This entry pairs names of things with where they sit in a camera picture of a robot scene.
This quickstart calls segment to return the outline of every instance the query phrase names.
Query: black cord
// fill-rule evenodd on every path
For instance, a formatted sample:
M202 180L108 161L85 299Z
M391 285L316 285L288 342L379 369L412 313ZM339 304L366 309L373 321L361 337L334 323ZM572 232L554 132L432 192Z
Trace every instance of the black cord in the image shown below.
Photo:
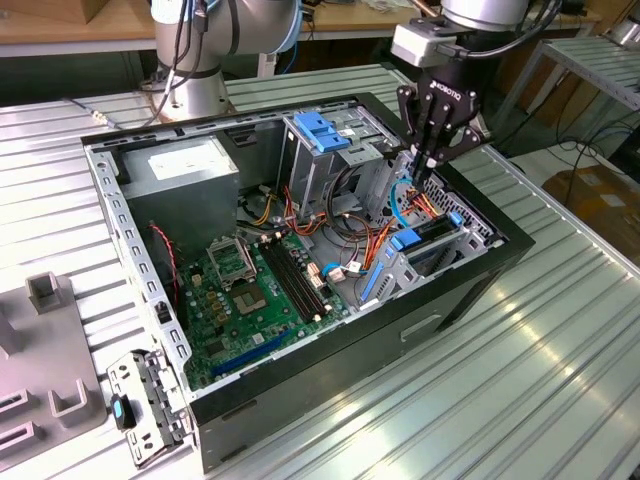
M308 21L307 23L309 24L309 28L311 29L311 33L309 33L309 36L307 37L307 42L308 42L309 40L315 40L315 37L314 37L314 35L313 35L313 34L314 34L314 33L315 33L315 31L316 31L316 22L315 22L315 20L312 18L312 19L311 19L310 21Z
M571 172L571 178L569 179L569 188L567 189L567 195L564 198L564 202L563 205L566 207L568 206L569 203L569 199L571 198L571 192L573 190L573 184L575 181L575 177L576 177L576 171L578 170L578 164L580 163L580 159L582 159L582 156L584 155L584 152L587 150L587 148L592 145L596 139L596 137L598 137L600 134L602 134L602 132L604 132L606 129L614 126L616 123L619 122L623 122L624 120L626 120L627 118L629 118L632 115L635 115L637 113L640 113L640 109L638 110L634 110L631 113L627 113L626 115L623 115L622 117L620 117L619 119L616 120L612 120L610 122L607 122L605 125L603 125L596 133L594 133L589 140L584 144L582 150L580 151L580 155L578 155L578 158L576 159L576 163L573 165L573 170Z
M184 25L184 15L185 12L187 10L187 5L189 4L191 0L182 0L182 6L180 7L180 23L178 25L178 28L176 30L176 38L175 38L175 42L174 42L174 48L173 48L173 63L171 66L171 70L173 72L175 72L177 66L178 66L178 58L180 57L180 42L182 41L182 26ZM169 75L169 78L167 79L168 82L173 82L173 76ZM153 114L153 116L147 120L146 122L144 122L144 124L142 125L143 127L148 127L149 125L151 125L153 122L156 121L156 119L158 118L158 115L160 115L160 112L162 111L162 109L164 108L164 105L167 103L167 100L169 98L169 94L171 93L171 90L173 90L175 87L174 86L170 86L169 88L166 88L163 90L164 91L164 95L162 96L162 99L160 100L160 104L158 105L158 107L156 108L155 113Z
M558 83L556 83L553 88L551 89L551 91L549 92L549 95L547 95L547 97L542 101L542 103L540 103L540 105L538 105L536 108L534 108L529 115L527 115L527 117L520 122L520 124L506 137L504 137L502 140L500 140L498 143L496 143L494 146L496 148L500 148L502 146L506 146L506 143L510 140L513 140L515 138L515 136L518 134L518 132L520 132L520 130L522 130L524 128L524 126L529 123L529 121L536 116L536 114L540 111L540 109L547 104L547 102L549 101L549 99L552 97L552 95L556 92L556 90L558 90L558 88L560 87L560 85L562 85L562 82L564 82L566 78L566 75L561 77L560 80L558 81Z
M98 121L102 122L103 124L105 124L107 127L113 128L114 130L124 130L120 125L118 125L117 122L111 120L104 113L91 108L89 105L85 105L84 103L81 103L78 100L75 100L73 98L63 98L62 101L69 102L69 103L74 104L77 107L80 107L85 112L87 112L91 116L93 116L96 120L98 120Z
M551 7L549 14L544 18L544 20L542 20L539 25L536 25L534 28L528 30L524 35L515 39L513 42L507 43L506 45L503 45L502 47L499 47L493 50L488 50L486 52L467 52L462 50L462 51L458 51L458 54L461 58L467 58L467 59L473 59L473 60L486 60L489 58L495 58L495 57L504 55L510 50L513 50L514 48L517 48L521 45L524 45L526 42L528 42L533 37L538 35L545 28L547 28L551 24L551 22L553 22L553 19L556 17L558 12L560 11L561 6L562 6L562 0L555 0L554 6Z
M527 5L527 9L525 10L524 16L522 17L522 21L516 26L516 34L517 35L522 34L522 29L524 28L524 24L526 23L527 17L531 13L531 9L535 5L535 3L536 3L535 0L529 0L529 4Z

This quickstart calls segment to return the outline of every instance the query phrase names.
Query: blue latch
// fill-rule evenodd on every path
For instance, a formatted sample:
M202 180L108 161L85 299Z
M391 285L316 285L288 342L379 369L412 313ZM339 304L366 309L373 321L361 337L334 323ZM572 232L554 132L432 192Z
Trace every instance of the blue latch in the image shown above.
M298 113L293 116L293 121L321 153L351 145L351 142L336 132L331 122L325 120L318 112Z
M391 244L396 247L396 250L401 252L407 247L414 245L420 242L422 239L420 236L411 230L410 228L405 228L404 230L400 230L393 237L391 237Z
M120 400L113 402L113 414L116 418L120 418L122 416L122 403L120 403Z
M449 213L449 219L456 227L459 227L460 225L464 224L464 217L460 215L458 212Z

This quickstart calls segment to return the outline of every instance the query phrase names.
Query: red cable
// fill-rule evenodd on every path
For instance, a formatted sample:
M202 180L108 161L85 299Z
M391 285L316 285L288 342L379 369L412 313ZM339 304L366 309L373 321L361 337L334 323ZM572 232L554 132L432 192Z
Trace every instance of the red cable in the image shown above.
M149 227L160 235L167 247L167 250L169 251L169 258L171 258L171 270L173 273L173 291L175 294L174 305L178 308L178 269L176 268L176 257L173 255L173 247L171 247L171 242L159 227L155 225L149 225Z

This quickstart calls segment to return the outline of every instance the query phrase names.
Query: blue cable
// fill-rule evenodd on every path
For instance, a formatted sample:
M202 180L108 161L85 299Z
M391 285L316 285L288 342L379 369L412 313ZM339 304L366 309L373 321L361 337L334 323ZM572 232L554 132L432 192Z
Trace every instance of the blue cable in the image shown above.
M293 46L293 57L291 57L291 60L289 60L289 65L287 65L287 68L285 68L282 71L281 75L284 75L291 69L291 67L293 67L293 62L296 61L297 56L298 56L298 42L296 42L295 45Z
M404 219L402 213L400 213L400 210L398 210L398 204L396 202L396 187L401 183L406 185L413 185L413 183L411 183L411 180L406 178L396 180L393 185L391 185L391 190L389 191L389 203L391 203L391 211L393 212L394 217L396 217L400 222L400 225L402 225L403 227L408 227L409 222Z
M322 276L326 277L327 274L333 270L334 268L340 268L340 264L339 263L329 263L326 267L324 267L322 269Z
M213 10L213 7L215 7L219 1L220 0L213 0L209 5L207 5L207 13Z

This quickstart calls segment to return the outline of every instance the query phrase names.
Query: workbench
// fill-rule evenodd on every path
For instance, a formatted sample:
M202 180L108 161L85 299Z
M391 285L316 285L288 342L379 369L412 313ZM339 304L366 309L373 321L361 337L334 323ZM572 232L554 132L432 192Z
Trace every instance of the workbench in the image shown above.
M229 82L239 111L369 91L398 112L406 79L377 65ZM125 93L83 99L123 126ZM149 337L79 138L105 131L63 102L0 109L0 288L69 275L101 380ZM215 478L626 479L640 463L640 272L491 147L454 166L536 241L450 329L234 457ZM183 445L137 472L113 417L3 480L200 478Z
M595 127L611 110L614 102L620 102L634 111L640 109L640 52L625 50L603 37L543 40L496 114L493 125L497 131L505 127L509 114L545 57L556 62L558 67L529 106L529 111L535 110L544 102L567 71L575 73L609 96L608 101L595 114L596 122L583 138L588 138L595 131Z

